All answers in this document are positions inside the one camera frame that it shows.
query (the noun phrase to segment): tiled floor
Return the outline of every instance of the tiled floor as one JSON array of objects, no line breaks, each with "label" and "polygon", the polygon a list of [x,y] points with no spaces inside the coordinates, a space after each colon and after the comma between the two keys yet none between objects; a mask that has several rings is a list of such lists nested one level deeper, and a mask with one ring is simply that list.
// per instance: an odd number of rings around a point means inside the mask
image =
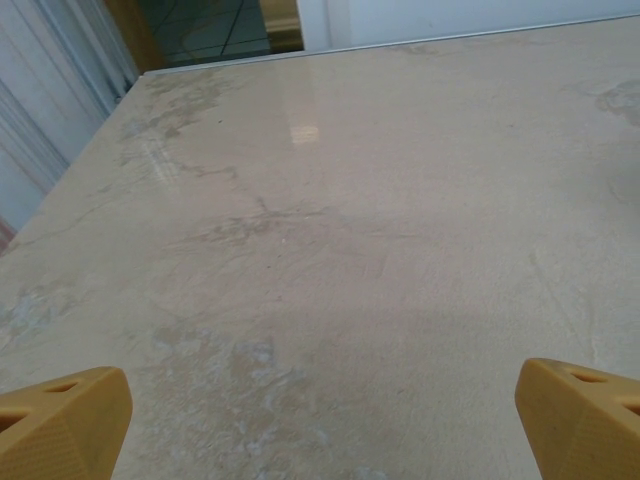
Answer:
[{"label": "tiled floor", "polygon": [[170,66],[269,54],[259,0],[138,0]]}]

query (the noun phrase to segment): marble slab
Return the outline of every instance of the marble slab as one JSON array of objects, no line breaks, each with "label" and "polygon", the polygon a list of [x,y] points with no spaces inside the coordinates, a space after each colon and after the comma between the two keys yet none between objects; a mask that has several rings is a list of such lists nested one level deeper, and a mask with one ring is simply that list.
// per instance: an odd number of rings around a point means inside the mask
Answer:
[{"label": "marble slab", "polygon": [[640,377],[640,19],[142,77],[0,258],[0,388],[125,369],[114,478],[535,479]]}]

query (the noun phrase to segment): stone countertop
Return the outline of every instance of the stone countertop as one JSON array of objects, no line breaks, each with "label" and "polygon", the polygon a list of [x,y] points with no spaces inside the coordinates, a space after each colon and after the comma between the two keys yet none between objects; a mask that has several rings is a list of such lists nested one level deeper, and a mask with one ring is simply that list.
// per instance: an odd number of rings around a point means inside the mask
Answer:
[{"label": "stone countertop", "polygon": [[523,360],[640,376],[639,43],[142,77],[0,259],[0,388],[124,368],[118,480],[539,478]]}]

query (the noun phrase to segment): gold door frame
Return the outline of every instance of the gold door frame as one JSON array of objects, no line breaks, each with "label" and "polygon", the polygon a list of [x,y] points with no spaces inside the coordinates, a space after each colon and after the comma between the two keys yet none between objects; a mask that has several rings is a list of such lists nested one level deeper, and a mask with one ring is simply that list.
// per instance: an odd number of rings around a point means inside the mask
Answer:
[{"label": "gold door frame", "polygon": [[260,0],[272,53],[304,50],[296,0]]}]

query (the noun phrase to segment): white curtain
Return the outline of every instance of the white curtain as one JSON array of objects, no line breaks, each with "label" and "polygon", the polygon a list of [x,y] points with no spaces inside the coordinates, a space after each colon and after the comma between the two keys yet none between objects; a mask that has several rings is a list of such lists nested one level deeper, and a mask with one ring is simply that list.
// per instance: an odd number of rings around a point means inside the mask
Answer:
[{"label": "white curtain", "polygon": [[0,0],[0,65],[4,238],[25,225],[138,72],[102,0]]}]

